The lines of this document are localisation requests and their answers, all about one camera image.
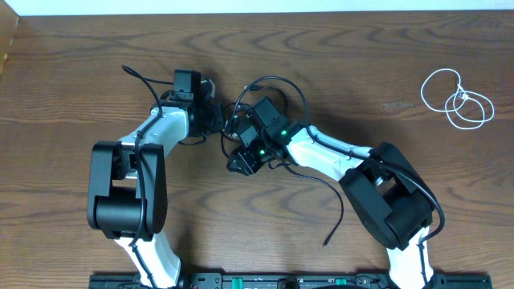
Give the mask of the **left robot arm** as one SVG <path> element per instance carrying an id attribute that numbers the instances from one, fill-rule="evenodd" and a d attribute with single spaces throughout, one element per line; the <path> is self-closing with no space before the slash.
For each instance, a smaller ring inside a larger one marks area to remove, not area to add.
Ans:
<path id="1" fill-rule="evenodd" d="M 198 143 L 223 122 L 212 104 L 214 83 L 198 71 L 176 70 L 170 90 L 155 95 L 149 116 L 115 141 L 94 144 L 87 220 L 122 247 L 146 288 L 185 288 L 189 281 L 164 224 L 168 209 L 165 159 L 184 139 Z"/>

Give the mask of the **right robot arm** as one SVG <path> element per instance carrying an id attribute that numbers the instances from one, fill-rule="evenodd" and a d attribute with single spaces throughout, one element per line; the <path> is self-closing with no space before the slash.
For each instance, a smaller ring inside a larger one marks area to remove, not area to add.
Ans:
<path id="1" fill-rule="evenodd" d="M 359 147 L 323 134 L 307 121 L 291 121 L 267 97 L 246 108 L 235 107 L 226 132 L 242 144 L 227 168 L 243 175 L 278 161 L 297 165 L 337 181 L 366 230 L 387 249 L 390 279 L 399 288 L 431 288 L 428 262 L 434 194 L 392 144 Z"/>

